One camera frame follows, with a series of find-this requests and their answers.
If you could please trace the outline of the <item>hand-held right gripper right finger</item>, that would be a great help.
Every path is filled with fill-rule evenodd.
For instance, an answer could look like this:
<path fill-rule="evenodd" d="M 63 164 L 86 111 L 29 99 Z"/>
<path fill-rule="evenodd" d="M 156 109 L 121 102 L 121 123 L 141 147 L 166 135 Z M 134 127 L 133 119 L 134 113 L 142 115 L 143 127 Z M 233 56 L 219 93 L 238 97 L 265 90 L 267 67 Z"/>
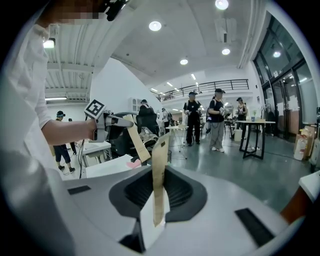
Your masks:
<path fill-rule="evenodd" d="M 191 220 L 166 224 L 146 256 L 269 256 L 291 237 L 293 227 L 278 212 L 235 183 L 183 168 L 176 170 L 206 188 L 207 202 Z M 262 248 L 235 213 L 246 208 L 274 235 Z"/>

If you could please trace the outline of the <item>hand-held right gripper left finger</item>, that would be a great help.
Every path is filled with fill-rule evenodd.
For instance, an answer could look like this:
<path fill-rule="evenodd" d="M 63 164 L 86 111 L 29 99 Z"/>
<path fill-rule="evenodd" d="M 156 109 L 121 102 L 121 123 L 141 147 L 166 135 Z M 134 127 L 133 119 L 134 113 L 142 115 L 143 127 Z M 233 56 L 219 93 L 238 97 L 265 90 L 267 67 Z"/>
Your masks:
<path fill-rule="evenodd" d="M 130 184 L 151 167 L 105 176 L 58 179 L 58 210 L 72 237 L 74 256 L 154 256 L 146 248 L 140 209 L 118 184 Z"/>

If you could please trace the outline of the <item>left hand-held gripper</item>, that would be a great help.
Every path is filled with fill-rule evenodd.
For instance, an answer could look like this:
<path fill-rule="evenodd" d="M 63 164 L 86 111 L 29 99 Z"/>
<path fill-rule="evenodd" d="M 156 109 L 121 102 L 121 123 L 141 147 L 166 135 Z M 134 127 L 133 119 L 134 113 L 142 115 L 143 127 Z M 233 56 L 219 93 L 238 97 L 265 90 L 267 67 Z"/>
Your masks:
<path fill-rule="evenodd" d="M 96 129 L 93 132 L 93 141 L 97 143 L 102 143 L 106 140 L 107 126 L 132 127 L 134 125 L 133 121 L 111 115 L 106 106 L 96 99 L 89 102 L 84 109 L 84 113 L 90 119 L 93 119 L 96 124 Z"/>

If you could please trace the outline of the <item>brown paper strip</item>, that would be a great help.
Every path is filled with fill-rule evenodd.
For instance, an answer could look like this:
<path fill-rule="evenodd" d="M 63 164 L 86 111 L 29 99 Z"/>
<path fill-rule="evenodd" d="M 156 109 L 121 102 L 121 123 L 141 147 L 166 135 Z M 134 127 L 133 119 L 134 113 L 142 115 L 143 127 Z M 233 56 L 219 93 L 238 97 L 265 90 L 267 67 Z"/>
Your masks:
<path fill-rule="evenodd" d="M 148 152 L 147 148 L 145 147 L 143 141 L 140 138 L 140 135 L 138 133 L 138 128 L 135 125 L 133 116 L 131 114 L 127 114 L 123 117 L 126 121 L 130 121 L 132 126 L 128 127 L 128 133 L 129 136 L 133 142 L 133 145 L 135 147 L 135 150 L 137 152 L 137 155 L 140 159 L 141 165 L 144 165 L 147 160 L 149 160 L 151 158 L 150 153 Z"/>
<path fill-rule="evenodd" d="M 154 196 L 153 224 L 157 227 L 164 218 L 164 177 L 168 163 L 170 134 L 161 136 L 152 149 L 152 186 Z"/>

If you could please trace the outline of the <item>person's left forearm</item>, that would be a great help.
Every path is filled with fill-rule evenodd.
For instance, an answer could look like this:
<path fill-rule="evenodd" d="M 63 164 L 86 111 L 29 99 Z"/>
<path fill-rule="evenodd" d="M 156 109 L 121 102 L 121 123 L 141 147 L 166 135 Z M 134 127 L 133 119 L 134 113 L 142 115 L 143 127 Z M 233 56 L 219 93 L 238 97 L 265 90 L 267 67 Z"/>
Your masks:
<path fill-rule="evenodd" d="M 71 122 L 50 120 L 42 127 L 41 131 L 49 145 L 59 146 L 85 139 L 93 140 L 96 129 L 97 125 L 94 119 Z"/>

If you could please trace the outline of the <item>white arched cabinet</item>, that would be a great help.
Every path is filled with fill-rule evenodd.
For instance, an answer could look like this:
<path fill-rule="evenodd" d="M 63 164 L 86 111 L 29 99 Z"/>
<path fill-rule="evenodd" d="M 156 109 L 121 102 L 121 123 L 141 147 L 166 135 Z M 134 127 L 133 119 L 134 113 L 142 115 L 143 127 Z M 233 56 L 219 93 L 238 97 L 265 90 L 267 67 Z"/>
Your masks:
<path fill-rule="evenodd" d="M 135 98 L 135 97 L 130 97 L 128 99 L 128 110 L 129 110 L 129 112 L 138 114 L 138 112 L 140 110 L 140 107 L 142 105 L 141 101 L 142 101 L 142 99 Z"/>

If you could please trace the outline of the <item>round white table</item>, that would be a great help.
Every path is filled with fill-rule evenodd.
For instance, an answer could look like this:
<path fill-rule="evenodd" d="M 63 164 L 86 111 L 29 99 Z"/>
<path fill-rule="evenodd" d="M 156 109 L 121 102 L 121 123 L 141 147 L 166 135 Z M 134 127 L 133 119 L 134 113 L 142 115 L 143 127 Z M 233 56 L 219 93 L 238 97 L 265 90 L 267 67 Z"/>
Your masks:
<path fill-rule="evenodd" d="M 187 160 L 187 153 L 185 151 L 186 146 L 186 132 L 188 129 L 187 125 L 176 125 L 176 126 L 169 126 L 165 128 L 169 131 L 170 135 L 173 136 L 175 141 L 175 146 L 177 147 L 178 152 L 181 154 L 183 160 Z"/>

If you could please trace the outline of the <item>black balcony railing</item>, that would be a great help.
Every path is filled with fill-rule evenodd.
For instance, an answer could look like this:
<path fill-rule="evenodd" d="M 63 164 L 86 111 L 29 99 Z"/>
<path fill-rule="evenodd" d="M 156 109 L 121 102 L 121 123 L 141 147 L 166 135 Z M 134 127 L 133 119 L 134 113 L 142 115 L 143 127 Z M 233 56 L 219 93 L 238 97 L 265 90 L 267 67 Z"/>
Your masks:
<path fill-rule="evenodd" d="M 228 93 L 232 91 L 249 90 L 249 88 L 250 87 L 248 79 L 230 79 L 194 84 L 181 88 L 174 88 L 172 90 L 162 93 L 156 93 L 155 91 L 152 91 L 152 93 L 157 100 L 162 102 L 172 100 L 175 98 L 186 97 L 189 95 L 190 92 L 194 92 L 196 94 L 211 94 L 216 89 L 222 89 L 223 91 Z"/>

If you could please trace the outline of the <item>person's white shirt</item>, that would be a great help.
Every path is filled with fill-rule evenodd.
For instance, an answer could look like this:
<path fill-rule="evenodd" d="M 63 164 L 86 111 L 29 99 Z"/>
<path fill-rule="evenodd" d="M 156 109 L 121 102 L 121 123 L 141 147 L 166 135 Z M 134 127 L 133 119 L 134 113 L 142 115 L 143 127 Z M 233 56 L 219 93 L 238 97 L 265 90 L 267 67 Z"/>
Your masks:
<path fill-rule="evenodd" d="M 0 79 L 0 149 L 33 157 L 55 168 L 42 128 L 52 120 L 45 101 L 48 56 L 44 40 L 50 32 L 30 27 L 10 56 Z"/>

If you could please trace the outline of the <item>white countertop basin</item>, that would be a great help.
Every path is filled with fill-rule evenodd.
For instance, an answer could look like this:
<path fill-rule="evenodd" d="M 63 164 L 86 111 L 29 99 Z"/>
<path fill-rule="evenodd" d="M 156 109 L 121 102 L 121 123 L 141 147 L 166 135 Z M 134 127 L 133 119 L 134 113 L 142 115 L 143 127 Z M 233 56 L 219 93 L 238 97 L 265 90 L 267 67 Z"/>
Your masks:
<path fill-rule="evenodd" d="M 298 184 L 314 203 L 320 194 L 320 170 L 301 177 Z"/>

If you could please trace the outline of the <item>black table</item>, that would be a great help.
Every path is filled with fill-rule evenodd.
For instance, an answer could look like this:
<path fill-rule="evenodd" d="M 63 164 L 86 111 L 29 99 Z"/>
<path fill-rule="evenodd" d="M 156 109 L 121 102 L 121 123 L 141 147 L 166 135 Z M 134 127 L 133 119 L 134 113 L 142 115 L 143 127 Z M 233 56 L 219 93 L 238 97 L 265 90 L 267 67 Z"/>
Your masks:
<path fill-rule="evenodd" d="M 276 122 L 275 121 L 266 121 L 265 123 L 257 123 L 253 122 L 250 120 L 240 120 L 237 121 L 237 123 L 243 124 L 243 130 L 241 133 L 241 140 L 240 140 L 240 145 L 239 145 L 239 151 L 243 152 L 242 158 L 248 158 L 248 157 L 254 157 L 260 160 L 264 159 L 264 154 L 265 154 L 265 143 L 266 143 L 266 125 L 273 125 Z M 256 127 L 257 129 L 259 127 L 262 128 L 261 130 L 261 135 L 262 135 L 262 144 L 261 144 L 261 154 L 258 155 L 258 140 L 259 140 L 259 134 L 256 132 L 256 140 L 255 140 L 255 147 L 253 151 L 248 151 L 249 148 L 249 142 L 250 142 L 250 136 L 251 136 L 251 130 L 252 126 Z"/>

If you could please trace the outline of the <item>clear plastic jug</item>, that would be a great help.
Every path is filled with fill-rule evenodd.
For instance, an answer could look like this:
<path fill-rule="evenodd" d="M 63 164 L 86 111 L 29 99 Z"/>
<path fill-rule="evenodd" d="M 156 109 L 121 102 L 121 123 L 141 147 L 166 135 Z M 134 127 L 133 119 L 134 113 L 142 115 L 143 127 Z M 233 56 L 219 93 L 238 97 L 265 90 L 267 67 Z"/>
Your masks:
<path fill-rule="evenodd" d="M 302 161 L 305 156 L 305 151 L 307 148 L 307 138 L 304 135 L 298 134 L 296 136 L 295 146 L 294 146 L 294 159 Z"/>

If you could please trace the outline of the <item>brown cardboard box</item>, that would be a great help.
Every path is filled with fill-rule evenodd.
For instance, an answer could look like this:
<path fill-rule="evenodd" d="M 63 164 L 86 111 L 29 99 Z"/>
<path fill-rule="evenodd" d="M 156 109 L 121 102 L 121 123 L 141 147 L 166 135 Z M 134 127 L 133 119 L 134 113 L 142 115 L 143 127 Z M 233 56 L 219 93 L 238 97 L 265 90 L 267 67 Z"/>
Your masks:
<path fill-rule="evenodd" d="M 307 139 L 307 146 L 304 154 L 304 160 L 308 160 L 311 157 L 314 141 L 317 135 L 316 127 L 306 125 L 303 129 L 300 129 L 297 135 L 305 136 Z"/>

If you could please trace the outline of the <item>ceiling air conditioner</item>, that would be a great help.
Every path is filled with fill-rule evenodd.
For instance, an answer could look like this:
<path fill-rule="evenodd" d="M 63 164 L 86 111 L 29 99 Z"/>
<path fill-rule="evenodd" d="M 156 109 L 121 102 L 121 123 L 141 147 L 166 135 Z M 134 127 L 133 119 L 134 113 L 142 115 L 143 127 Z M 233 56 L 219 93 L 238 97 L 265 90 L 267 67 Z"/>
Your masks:
<path fill-rule="evenodd" d="M 237 38 L 237 21 L 234 18 L 218 18 L 214 20 L 217 40 L 231 44 Z"/>

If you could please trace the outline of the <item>black framed glass doors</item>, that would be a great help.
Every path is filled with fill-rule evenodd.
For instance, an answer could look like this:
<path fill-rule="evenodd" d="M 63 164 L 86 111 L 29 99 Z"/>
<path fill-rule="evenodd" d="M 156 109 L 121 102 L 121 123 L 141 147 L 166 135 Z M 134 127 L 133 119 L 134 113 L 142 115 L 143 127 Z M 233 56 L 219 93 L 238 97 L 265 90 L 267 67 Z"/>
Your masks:
<path fill-rule="evenodd" d="M 293 37 L 274 16 L 253 63 L 266 118 L 275 122 L 268 129 L 270 134 L 292 140 L 304 126 L 316 123 L 318 100 L 310 69 Z"/>

